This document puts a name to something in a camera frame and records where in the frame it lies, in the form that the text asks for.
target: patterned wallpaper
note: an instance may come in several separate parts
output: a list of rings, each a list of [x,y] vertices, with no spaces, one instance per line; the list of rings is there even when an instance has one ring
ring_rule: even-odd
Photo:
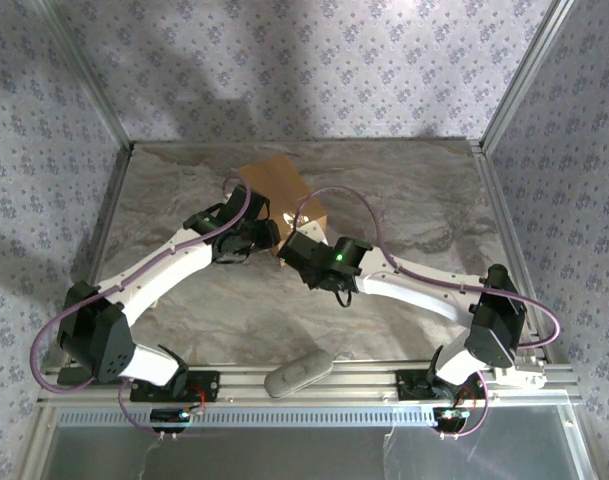
[[[0,1],[0,478],[35,404],[30,343],[88,267],[117,153],[28,4]]]
[[[578,0],[492,157],[609,469],[609,0]]]
[[[479,138],[550,0],[61,2],[131,139]]]

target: gray marble floor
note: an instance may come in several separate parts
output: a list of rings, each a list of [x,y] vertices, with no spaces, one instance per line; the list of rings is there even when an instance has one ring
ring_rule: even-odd
[[[393,253],[435,268],[483,273],[506,263],[491,208],[464,141],[307,142],[136,146],[106,250],[102,278],[164,243],[191,214],[221,201],[234,169],[289,154],[312,188],[351,186],[380,212]],[[374,240],[365,208],[343,193],[321,197],[329,237]],[[273,363],[317,347],[337,359],[429,359],[458,326],[388,298],[357,295],[341,308],[309,291],[269,253],[212,265],[149,308],[137,342],[163,344],[189,363]]]

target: cardboard box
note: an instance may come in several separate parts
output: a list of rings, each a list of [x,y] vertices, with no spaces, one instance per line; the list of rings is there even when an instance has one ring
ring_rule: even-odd
[[[280,244],[271,249],[273,255],[277,256],[277,252],[293,230],[297,207],[311,193],[311,189],[283,153],[246,165],[239,169],[239,173],[251,184],[253,190],[271,201],[270,217],[277,224],[281,237]],[[326,233],[326,210],[317,198],[312,198],[304,207],[297,225],[301,226],[314,220]]]

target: purple cable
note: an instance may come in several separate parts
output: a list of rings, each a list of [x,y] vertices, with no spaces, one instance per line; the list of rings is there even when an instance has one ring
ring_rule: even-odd
[[[415,273],[411,270],[408,270],[407,268],[404,268],[402,265],[398,265],[398,263],[395,261],[395,258],[391,254],[391,251],[388,249],[388,247],[384,243],[384,236],[382,235],[382,226],[380,224],[379,219],[377,218],[377,214],[375,213],[373,206],[368,202],[368,200],[366,200],[366,197],[364,197],[357,190],[354,190],[350,187],[344,187],[342,185],[332,185],[329,187],[320,188],[319,190],[309,194],[302,201],[302,203],[300,203],[300,206],[297,208],[297,212],[296,212],[295,218],[293,220],[293,230],[295,230],[297,228],[297,220],[300,216],[302,209],[306,206],[306,204],[313,197],[319,195],[320,193],[328,192],[329,190],[344,190],[344,191],[347,191],[347,192],[355,195],[357,198],[359,198],[362,201],[362,203],[366,206],[369,213],[371,214],[371,217],[373,217],[373,222],[375,223],[375,232],[376,232],[376,236],[377,236],[377,243],[378,243],[380,249],[382,250],[382,253],[384,254],[384,257],[386,258],[386,260],[393,266],[393,268],[395,270],[403,273],[404,275],[406,275],[414,280],[418,280],[423,283],[428,283],[431,285],[436,285],[438,287],[448,288],[448,289],[457,290],[457,291],[465,290],[468,292],[487,293],[489,295],[509,298],[511,300],[517,300],[517,301],[526,303],[527,305],[537,307],[540,310],[542,310],[544,313],[546,313],[546,315],[548,315],[548,317],[553,322],[553,325],[554,325],[553,333],[550,336],[548,336],[547,338],[537,341],[537,342],[522,343],[522,344],[518,345],[519,348],[543,347],[544,345],[548,345],[549,343],[554,342],[555,339],[560,335],[561,327],[560,327],[560,321],[558,320],[557,316],[550,308],[548,308],[543,303],[538,302],[537,300],[533,300],[532,298],[526,297],[524,295],[520,295],[518,293],[507,292],[506,290],[499,290],[496,288],[478,287],[476,285],[460,285],[459,283],[447,282],[444,280],[436,280],[434,278],[426,277],[419,273]]]
[[[69,315],[72,315],[75,312],[79,311],[81,308],[83,308],[87,305],[90,305],[93,302],[96,302],[100,298],[108,297],[110,295],[113,295],[115,292],[117,292],[121,289],[124,289],[125,287],[127,287],[128,285],[133,283],[135,280],[137,280],[139,277],[141,277],[148,270],[150,270],[154,265],[156,265],[160,261],[164,260],[166,257],[168,257],[170,255],[175,255],[175,253],[177,253],[178,251],[183,250],[185,248],[193,247],[199,243],[202,243],[202,242],[208,240],[209,238],[216,237],[217,235],[219,235],[222,232],[231,228],[242,218],[242,215],[244,215],[244,213],[246,212],[246,209],[248,208],[248,206],[251,202],[251,186],[248,183],[248,181],[246,181],[246,179],[244,179],[243,177],[241,177],[240,175],[237,175],[237,174],[234,174],[234,175],[228,177],[224,181],[224,186],[226,186],[226,184],[232,178],[237,178],[242,181],[242,183],[244,184],[244,188],[246,189],[246,198],[244,199],[244,204],[242,205],[242,208],[240,209],[240,211],[237,212],[237,214],[231,220],[226,222],[220,228],[213,230],[212,232],[209,232],[209,233],[202,235],[198,238],[195,238],[193,240],[188,240],[186,242],[178,243],[177,245],[175,245],[174,250],[171,250],[170,248],[163,250],[162,252],[158,253],[155,257],[150,259],[148,262],[146,262],[144,265],[142,265],[140,268],[138,268],[135,272],[133,272],[127,278],[122,280],[121,285],[114,285],[103,292],[100,292],[96,295],[93,295],[92,297],[87,298],[86,300],[82,300],[81,302],[68,307],[66,310],[64,310],[63,312],[61,312],[60,314],[58,314],[57,316],[52,318],[50,321],[48,321],[46,323],[46,325],[44,325],[42,327],[42,329],[35,336],[35,339],[33,340],[33,343],[31,344],[31,350],[29,353],[29,364],[31,367],[31,373],[33,374],[33,378],[35,378],[35,381],[37,383],[39,383],[42,388],[44,388],[45,390],[48,390],[51,393],[72,393],[72,392],[76,392],[78,390],[82,390],[83,388],[86,388],[88,385],[90,385],[93,382],[93,377],[91,377],[88,380],[86,380],[84,383],[77,385],[75,387],[61,388],[61,387],[58,387],[57,385],[48,383],[46,378],[44,378],[44,376],[40,372],[40,367],[39,367],[39,346],[40,346],[40,343],[42,342],[42,340],[44,339],[44,337],[46,336],[46,334],[48,333],[48,331],[52,327],[54,327],[55,325],[59,325],[59,323],[62,320],[64,320]]]
[[[129,421],[129,423],[131,425],[133,425],[135,428],[137,428],[140,432],[143,432],[143,433],[145,433],[147,435],[151,435],[152,437],[161,438],[159,433],[157,433],[152,428],[147,428],[144,425],[142,425],[141,423],[139,423],[137,420],[135,420],[133,415],[131,415],[129,413],[129,411],[126,410],[126,406],[124,405],[124,400],[122,399],[122,393],[129,386],[130,383],[131,383],[131,381],[128,378],[125,378],[124,380],[122,380],[122,384],[120,385],[120,389],[117,391],[117,403],[120,404],[120,410],[122,410],[122,413],[124,414],[126,419]]]

